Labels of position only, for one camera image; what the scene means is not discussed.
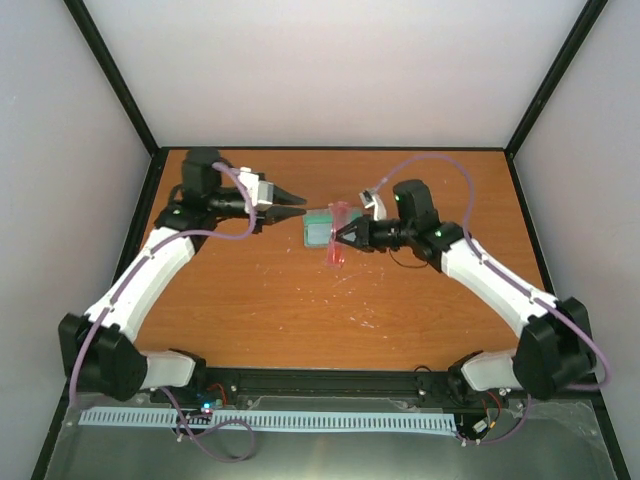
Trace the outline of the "red transparent sunglasses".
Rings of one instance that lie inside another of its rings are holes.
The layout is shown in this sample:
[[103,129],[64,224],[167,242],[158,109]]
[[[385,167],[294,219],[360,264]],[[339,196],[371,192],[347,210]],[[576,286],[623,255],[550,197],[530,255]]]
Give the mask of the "red transparent sunglasses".
[[340,269],[345,262],[345,253],[344,245],[338,241],[338,231],[351,221],[351,205],[346,201],[338,201],[331,203],[328,210],[331,223],[325,265]]

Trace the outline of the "light blue cleaning cloth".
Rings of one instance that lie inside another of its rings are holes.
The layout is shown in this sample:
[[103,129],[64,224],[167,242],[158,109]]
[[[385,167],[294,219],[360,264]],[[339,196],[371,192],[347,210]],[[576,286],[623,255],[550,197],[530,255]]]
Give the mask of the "light blue cleaning cloth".
[[323,247],[329,244],[332,236],[330,224],[310,224],[306,228],[306,242],[310,247]]

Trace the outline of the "grey felt glasses case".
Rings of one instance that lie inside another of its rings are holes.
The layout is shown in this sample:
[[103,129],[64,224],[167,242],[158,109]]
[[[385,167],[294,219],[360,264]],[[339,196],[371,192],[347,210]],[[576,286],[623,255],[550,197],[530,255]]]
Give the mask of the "grey felt glasses case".
[[335,202],[326,208],[308,210],[302,217],[303,244],[306,248],[325,248],[334,229],[334,220],[338,218],[342,225],[362,215],[359,207],[347,202]]

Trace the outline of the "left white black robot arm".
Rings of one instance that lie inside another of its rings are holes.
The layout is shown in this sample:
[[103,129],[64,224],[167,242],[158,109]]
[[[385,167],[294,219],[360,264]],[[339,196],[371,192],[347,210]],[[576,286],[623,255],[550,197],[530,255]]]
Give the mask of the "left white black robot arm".
[[208,390],[205,360],[175,349],[139,351],[135,341],[144,320],[208,239],[229,237],[217,232],[220,223],[247,220],[237,236],[243,240],[304,215],[305,204],[264,173],[233,166],[213,147],[187,151],[181,180],[131,264],[84,314],[69,313],[59,323],[70,404],[76,404],[79,389],[126,401],[142,390],[172,387],[186,402],[201,400]]

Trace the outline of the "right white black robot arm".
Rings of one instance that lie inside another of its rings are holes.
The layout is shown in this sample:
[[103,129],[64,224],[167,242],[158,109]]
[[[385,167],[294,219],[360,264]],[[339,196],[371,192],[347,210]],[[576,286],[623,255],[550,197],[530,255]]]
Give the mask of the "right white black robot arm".
[[459,397],[470,391],[516,389],[548,400],[577,387],[593,371],[596,348],[580,301],[559,300],[524,281],[461,225],[441,221],[422,181],[400,182],[393,193],[397,217],[384,218],[379,195],[365,190],[360,197],[374,212],[335,229],[333,240],[367,253],[410,249],[417,259],[475,294],[518,339],[513,350],[472,353],[452,365],[449,383]]

